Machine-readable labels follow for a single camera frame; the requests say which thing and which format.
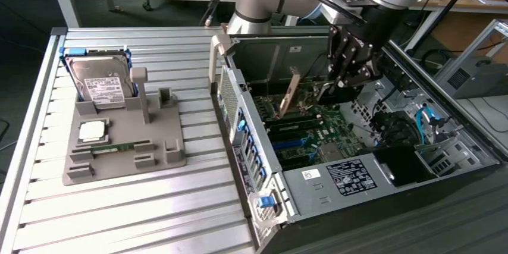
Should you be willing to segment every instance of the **robotic arm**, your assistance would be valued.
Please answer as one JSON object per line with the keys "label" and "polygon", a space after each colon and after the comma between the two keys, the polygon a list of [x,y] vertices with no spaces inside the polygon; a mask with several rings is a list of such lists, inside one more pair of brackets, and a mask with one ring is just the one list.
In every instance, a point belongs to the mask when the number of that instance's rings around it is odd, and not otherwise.
{"label": "robotic arm", "polygon": [[328,92],[382,77],[376,61],[404,13],[416,0],[238,0],[228,34],[270,33],[274,12],[312,18],[322,12],[328,31]]}

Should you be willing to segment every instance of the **metal slats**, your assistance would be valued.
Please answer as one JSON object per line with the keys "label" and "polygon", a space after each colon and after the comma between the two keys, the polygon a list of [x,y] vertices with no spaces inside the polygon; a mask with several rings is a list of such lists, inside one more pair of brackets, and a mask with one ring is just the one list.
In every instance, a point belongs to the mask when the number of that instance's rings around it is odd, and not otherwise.
{"label": "metal slats", "polygon": [[20,212],[19,253],[254,253],[207,89],[211,35],[220,29],[71,29],[66,47],[123,48],[147,67],[147,91],[179,101],[187,166],[66,187],[76,88],[59,67]]}

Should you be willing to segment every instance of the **green circuit board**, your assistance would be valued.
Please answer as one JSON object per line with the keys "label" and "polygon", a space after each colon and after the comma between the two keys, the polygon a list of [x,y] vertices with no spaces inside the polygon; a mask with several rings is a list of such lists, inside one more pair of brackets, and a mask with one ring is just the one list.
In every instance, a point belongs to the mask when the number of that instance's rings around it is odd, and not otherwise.
{"label": "green circuit board", "polygon": [[[272,95],[258,96],[254,98],[258,111],[266,123],[276,124],[280,120],[278,118],[278,103],[282,101],[283,97],[284,95]],[[318,125],[315,128],[295,130],[291,132],[291,138],[287,140],[282,139],[284,138],[286,133],[279,134],[276,136],[278,139],[274,140],[271,131],[268,131],[274,148],[279,143],[284,144],[286,142],[294,142],[295,140],[306,141],[302,146],[282,149],[275,148],[278,159],[284,170],[292,170],[295,168],[328,162],[330,158],[323,155],[323,150],[320,150],[323,145],[338,147],[335,159],[356,156],[358,150],[363,148],[356,135],[348,128],[348,123],[339,109],[332,108],[331,106],[314,105],[307,110],[306,115],[319,117],[319,124],[316,124],[314,120],[308,121]],[[292,112],[286,114],[284,119],[298,119],[299,117],[303,117],[303,115],[299,113],[298,109],[294,109]]]}

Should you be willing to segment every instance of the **aluminum profile table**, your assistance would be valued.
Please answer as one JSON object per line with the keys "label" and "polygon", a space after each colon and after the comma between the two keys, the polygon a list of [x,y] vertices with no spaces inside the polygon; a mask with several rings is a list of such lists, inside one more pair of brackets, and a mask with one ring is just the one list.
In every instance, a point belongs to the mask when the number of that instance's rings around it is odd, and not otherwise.
{"label": "aluminum profile table", "polygon": [[[70,29],[51,36],[6,180],[6,253],[254,253],[207,88],[211,37],[203,27]],[[187,166],[64,186],[76,88],[59,47],[127,45],[147,67],[147,92],[179,98]]]}

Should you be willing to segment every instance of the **power supply label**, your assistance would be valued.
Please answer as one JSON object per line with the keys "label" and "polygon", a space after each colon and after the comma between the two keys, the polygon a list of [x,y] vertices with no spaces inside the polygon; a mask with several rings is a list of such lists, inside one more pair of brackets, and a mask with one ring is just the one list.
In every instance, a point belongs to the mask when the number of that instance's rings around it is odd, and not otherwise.
{"label": "power supply label", "polygon": [[327,169],[343,196],[378,187],[360,159],[330,165]]}

